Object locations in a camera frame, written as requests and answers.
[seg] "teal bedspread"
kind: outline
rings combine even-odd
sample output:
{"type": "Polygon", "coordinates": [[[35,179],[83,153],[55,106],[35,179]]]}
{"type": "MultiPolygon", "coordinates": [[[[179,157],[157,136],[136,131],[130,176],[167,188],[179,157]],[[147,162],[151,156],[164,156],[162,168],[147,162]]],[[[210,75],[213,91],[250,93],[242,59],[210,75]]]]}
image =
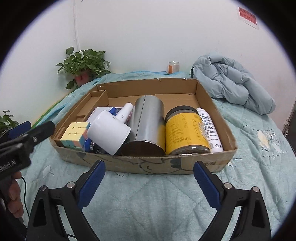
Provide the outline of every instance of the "teal bedspread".
{"type": "MultiPolygon", "coordinates": [[[[41,122],[57,123],[96,83],[158,78],[153,72],[108,74],[83,85],[65,97],[41,122]]],[[[189,78],[186,73],[170,77],[189,78]]],[[[258,115],[241,105],[213,99],[238,143],[231,162],[216,173],[236,188],[258,186],[274,234],[289,211],[296,190],[296,158],[287,140],[267,115],[258,115]]],[[[63,187],[89,168],[64,162],[49,140],[35,148],[32,164],[23,170],[28,188],[29,210],[38,188],[63,187]]],[[[24,185],[20,181],[22,194],[24,185]]],[[[73,234],[60,209],[65,229],[73,234]]],[[[100,240],[198,240],[215,215],[193,175],[138,175],[107,171],[90,205],[83,209],[100,240]]],[[[232,234],[239,208],[223,240],[232,234]]]]}

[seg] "black cable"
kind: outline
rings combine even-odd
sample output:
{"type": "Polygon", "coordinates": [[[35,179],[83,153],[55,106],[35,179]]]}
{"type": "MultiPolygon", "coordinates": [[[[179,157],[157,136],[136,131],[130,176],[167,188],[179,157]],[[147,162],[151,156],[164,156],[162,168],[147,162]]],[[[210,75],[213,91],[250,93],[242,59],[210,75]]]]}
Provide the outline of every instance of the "black cable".
{"type": "Polygon", "coordinates": [[[71,234],[67,234],[67,236],[72,237],[72,238],[76,238],[74,235],[71,235],[71,234]]]}
{"type": "Polygon", "coordinates": [[[28,211],[28,208],[27,208],[27,204],[26,204],[27,183],[26,183],[26,180],[25,180],[23,177],[22,177],[22,180],[23,180],[24,183],[25,183],[24,204],[25,204],[25,208],[26,208],[26,211],[27,211],[28,217],[30,217],[30,215],[29,215],[29,211],[28,211]]]}

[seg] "pastel puzzle cube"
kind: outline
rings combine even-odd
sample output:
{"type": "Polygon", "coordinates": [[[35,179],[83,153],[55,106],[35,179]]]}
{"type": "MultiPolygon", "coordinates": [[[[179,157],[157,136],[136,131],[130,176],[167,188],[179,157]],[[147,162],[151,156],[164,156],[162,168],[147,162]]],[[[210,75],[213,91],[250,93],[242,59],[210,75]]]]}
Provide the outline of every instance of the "pastel puzzle cube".
{"type": "Polygon", "coordinates": [[[72,122],[61,137],[61,142],[66,147],[81,150],[87,139],[86,133],[89,127],[89,122],[72,122]]]}

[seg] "human hand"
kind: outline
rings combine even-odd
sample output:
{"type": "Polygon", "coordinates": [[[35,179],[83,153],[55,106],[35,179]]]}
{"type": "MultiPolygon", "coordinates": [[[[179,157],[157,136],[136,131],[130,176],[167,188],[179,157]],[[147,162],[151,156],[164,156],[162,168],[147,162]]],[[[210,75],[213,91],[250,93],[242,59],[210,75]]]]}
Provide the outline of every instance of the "human hand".
{"type": "Polygon", "coordinates": [[[10,202],[7,207],[8,210],[14,215],[15,218],[20,218],[24,214],[24,208],[20,200],[20,186],[18,185],[16,179],[22,177],[21,172],[16,172],[12,176],[12,183],[8,190],[8,195],[10,197],[10,202]]]}

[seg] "red sign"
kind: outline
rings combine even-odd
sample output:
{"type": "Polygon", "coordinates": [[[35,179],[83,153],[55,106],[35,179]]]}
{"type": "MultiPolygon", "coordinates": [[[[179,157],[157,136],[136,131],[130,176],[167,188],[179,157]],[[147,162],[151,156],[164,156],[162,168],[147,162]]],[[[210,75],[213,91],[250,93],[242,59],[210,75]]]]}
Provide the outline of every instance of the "red sign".
{"type": "Polygon", "coordinates": [[[254,14],[251,14],[249,11],[239,7],[239,15],[247,20],[249,20],[250,22],[252,22],[253,24],[257,25],[256,22],[256,16],[254,14]]]}

